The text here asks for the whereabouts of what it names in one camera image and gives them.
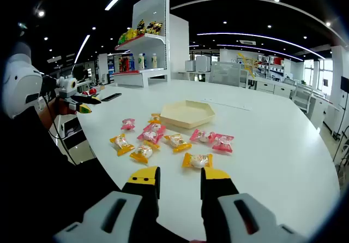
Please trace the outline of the person's left hand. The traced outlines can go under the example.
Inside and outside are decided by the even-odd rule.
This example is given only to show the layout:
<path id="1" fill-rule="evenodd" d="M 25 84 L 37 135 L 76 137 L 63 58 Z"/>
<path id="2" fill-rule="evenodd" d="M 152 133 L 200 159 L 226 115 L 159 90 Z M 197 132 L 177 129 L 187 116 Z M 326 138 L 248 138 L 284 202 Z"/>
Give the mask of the person's left hand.
<path id="1" fill-rule="evenodd" d="M 63 99 L 57 98 L 55 101 L 55 109 L 57 115 L 76 115 L 74 109 L 69 108 L 69 104 Z"/>

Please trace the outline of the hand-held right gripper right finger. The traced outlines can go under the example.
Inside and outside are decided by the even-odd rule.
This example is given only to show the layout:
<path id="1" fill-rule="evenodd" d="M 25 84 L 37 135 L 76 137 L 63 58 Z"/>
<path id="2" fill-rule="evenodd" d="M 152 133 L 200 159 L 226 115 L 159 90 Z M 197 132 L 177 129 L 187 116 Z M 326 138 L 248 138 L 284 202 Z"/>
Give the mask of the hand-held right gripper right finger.
<path id="1" fill-rule="evenodd" d="M 306 242 L 222 170 L 201 169 L 201 200 L 207 242 Z"/>

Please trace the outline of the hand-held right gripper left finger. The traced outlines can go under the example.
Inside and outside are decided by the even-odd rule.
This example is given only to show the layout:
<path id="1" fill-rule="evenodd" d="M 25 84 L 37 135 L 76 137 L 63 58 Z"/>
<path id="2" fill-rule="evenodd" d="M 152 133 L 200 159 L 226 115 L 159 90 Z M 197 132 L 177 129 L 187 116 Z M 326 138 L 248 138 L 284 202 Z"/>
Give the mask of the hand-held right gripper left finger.
<path id="1" fill-rule="evenodd" d="M 53 236 L 54 242 L 177 242 L 157 222 L 160 167 L 133 173 L 119 192 L 111 192 Z"/>

